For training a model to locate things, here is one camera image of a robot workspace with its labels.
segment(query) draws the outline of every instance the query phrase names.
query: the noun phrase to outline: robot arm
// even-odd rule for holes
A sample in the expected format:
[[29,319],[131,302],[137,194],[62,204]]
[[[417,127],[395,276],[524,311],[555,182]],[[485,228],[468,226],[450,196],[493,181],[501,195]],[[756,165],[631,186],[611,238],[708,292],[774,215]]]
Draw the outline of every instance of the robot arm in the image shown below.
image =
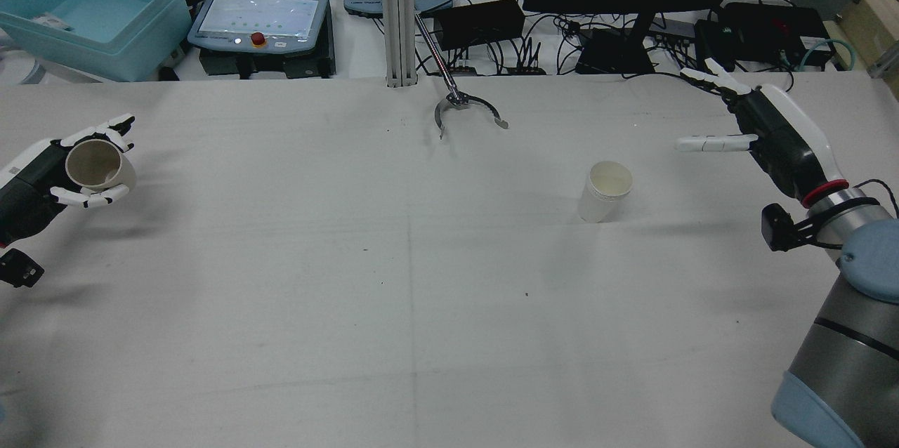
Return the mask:
[[[717,68],[716,74],[684,70],[684,76],[719,90],[740,131],[757,137],[741,140],[742,149],[752,154],[781,192],[809,210],[805,221],[793,224],[780,205],[768,205],[762,211],[762,235],[768,246],[786,251],[815,244],[827,249],[840,269],[784,373],[771,413],[813,446],[896,448],[899,220],[876,199],[850,188],[821,129],[786,93],[768,84],[755,89],[738,86]],[[678,142],[678,150],[728,149],[702,146],[709,142],[717,144],[685,138]]]
[[[115,147],[116,154],[131,150],[134,145],[122,135],[133,122],[134,116],[123,114],[63,140],[37,141],[13,158],[0,171],[0,249],[38,234],[67,206],[107,205],[127,195],[129,187],[123,183],[97,190],[84,188],[72,179],[67,158],[76,146],[88,140],[104,141]],[[100,162],[87,157],[86,162],[92,161]],[[42,269],[35,262],[17,250],[10,250],[0,259],[0,279],[14,286],[32,286],[40,272]]]

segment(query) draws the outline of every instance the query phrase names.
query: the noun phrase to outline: cable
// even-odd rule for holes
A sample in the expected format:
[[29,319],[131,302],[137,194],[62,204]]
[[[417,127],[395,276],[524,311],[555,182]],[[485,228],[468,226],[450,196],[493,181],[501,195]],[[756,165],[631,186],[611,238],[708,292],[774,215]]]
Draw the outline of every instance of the cable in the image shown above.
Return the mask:
[[564,58],[562,58],[562,63],[560,63],[558,65],[558,67],[556,67],[556,74],[559,74],[559,76],[565,76],[565,74],[571,74],[572,72],[577,70],[577,66],[574,66],[574,67],[570,68],[570,70],[561,72],[562,67],[565,66],[565,61],[568,60],[568,57],[571,57],[571,55],[574,55],[577,51],[580,51],[580,49],[572,49],[567,55],[565,55]]
[[808,61],[808,58],[812,56],[813,51],[815,51],[819,46],[823,46],[828,42],[836,42],[837,44],[840,44],[848,49],[848,55],[850,56],[850,62],[848,62],[848,70],[852,70],[852,68],[855,67],[855,49],[852,48],[850,43],[841,41],[840,39],[823,39],[823,41],[816,42],[813,47],[809,48],[808,51],[806,51],[806,54],[802,57],[802,60],[799,62],[799,66],[796,68],[796,70],[800,72],[804,71],[806,69],[806,62]]
[[719,97],[721,96],[721,93],[716,92],[715,90],[711,90],[711,89],[708,89],[708,88],[706,88],[706,87],[700,86],[699,84],[697,84],[697,82],[694,82],[694,81],[691,80],[690,78],[681,76],[681,74],[674,74],[674,73],[670,73],[670,72],[646,72],[646,73],[642,73],[642,74],[630,74],[629,76],[626,76],[625,74],[621,74],[621,77],[622,77],[623,79],[626,79],[626,80],[627,80],[627,79],[634,79],[635,77],[641,77],[641,76],[668,76],[668,77],[676,77],[676,78],[680,79],[681,81],[683,81],[684,83],[690,84],[690,86],[692,86],[692,87],[694,87],[694,88],[697,88],[697,89],[699,89],[699,90],[703,90],[703,92],[705,92],[705,93],[710,93],[711,95],[716,95],[716,96],[719,96]]
[[[443,6],[446,6],[446,4],[452,3],[452,1],[454,1],[454,0],[446,0],[444,2],[437,4],[437,6],[434,6],[434,7],[431,7],[430,9],[425,9],[424,11],[421,11],[419,14],[430,13],[431,11],[434,11],[435,9],[440,9],[440,7],[443,7]],[[474,4],[473,2],[471,2],[471,0],[466,0],[466,1],[468,1],[468,4]]]
[[895,198],[895,195],[893,195],[893,191],[890,190],[890,185],[887,185],[886,182],[884,182],[882,180],[873,178],[873,179],[869,179],[867,181],[858,183],[858,185],[855,185],[855,188],[861,188],[862,186],[868,185],[868,183],[877,183],[877,185],[883,186],[886,189],[886,193],[888,193],[890,196],[890,202],[893,202],[893,214],[899,215],[899,205],[896,204],[896,198]]
[[793,85],[796,84],[796,77],[793,77],[793,71],[790,70],[789,66],[783,66],[783,70],[786,70],[787,74],[789,74],[789,86],[784,90],[784,92],[789,93],[793,89]]

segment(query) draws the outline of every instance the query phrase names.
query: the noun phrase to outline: white table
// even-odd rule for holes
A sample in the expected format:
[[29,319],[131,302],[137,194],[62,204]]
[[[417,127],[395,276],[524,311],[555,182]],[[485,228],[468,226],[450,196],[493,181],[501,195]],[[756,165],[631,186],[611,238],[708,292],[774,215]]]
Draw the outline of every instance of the white table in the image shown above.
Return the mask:
[[[783,74],[745,81],[783,84]],[[836,269],[773,253],[781,195],[667,77],[70,84],[4,92],[11,158],[122,112],[138,188],[16,243],[0,401],[27,446],[803,446],[768,413]],[[851,182],[899,186],[899,106],[864,74],[791,95]],[[635,187],[575,214],[587,169]],[[883,193],[873,195],[886,201]]]

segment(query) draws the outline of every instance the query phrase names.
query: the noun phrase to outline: robot finger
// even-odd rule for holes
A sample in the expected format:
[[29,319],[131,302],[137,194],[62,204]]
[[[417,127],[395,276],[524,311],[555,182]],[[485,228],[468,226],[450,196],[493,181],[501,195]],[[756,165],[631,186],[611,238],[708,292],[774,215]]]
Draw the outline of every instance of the robot finger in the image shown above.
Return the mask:
[[83,129],[83,131],[77,131],[67,138],[64,138],[64,140],[61,140],[59,144],[63,147],[73,147],[83,140],[89,140],[89,138],[105,138],[112,142],[112,144],[115,144],[119,150],[126,152],[131,150],[134,145],[126,142],[124,138],[122,138],[122,134],[125,134],[131,129],[133,121],[134,115],[123,114],[118,118],[103,122],[103,124],[96,127],[88,127]]
[[113,129],[113,131],[119,132],[123,136],[131,130],[131,125],[134,124],[134,115],[127,112],[122,116],[117,116],[109,121],[105,122],[105,124],[97,125],[99,129]]
[[125,185],[115,185],[112,188],[108,188],[99,193],[91,193],[90,195],[72,192],[71,190],[66,190],[65,188],[62,188],[60,186],[54,186],[53,188],[51,188],[51,195],[57,198],[57,202],[59,202],[59,204],[79,208],[107,206],[115,201],[118,201],[118,199],[121,199],[122,197],[127,195],[128,192],[128,186]]

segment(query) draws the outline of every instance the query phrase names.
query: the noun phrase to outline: paper cup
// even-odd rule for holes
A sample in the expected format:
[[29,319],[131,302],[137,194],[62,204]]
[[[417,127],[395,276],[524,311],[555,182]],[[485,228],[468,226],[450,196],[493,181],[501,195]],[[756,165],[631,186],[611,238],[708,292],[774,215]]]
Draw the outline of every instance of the paper cup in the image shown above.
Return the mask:
[[115,144],[106,140],[87,140],[74,145],[65,157],[65,173],[88,190],[100,192],[115,185],[137,185],[134,166]]
[[627,167],[617,162],[595,164],[587,175],[587,184],[577,205],[577,214],[589,223],[598,223],[612,211],[620,199],[630,193],[634,183]]

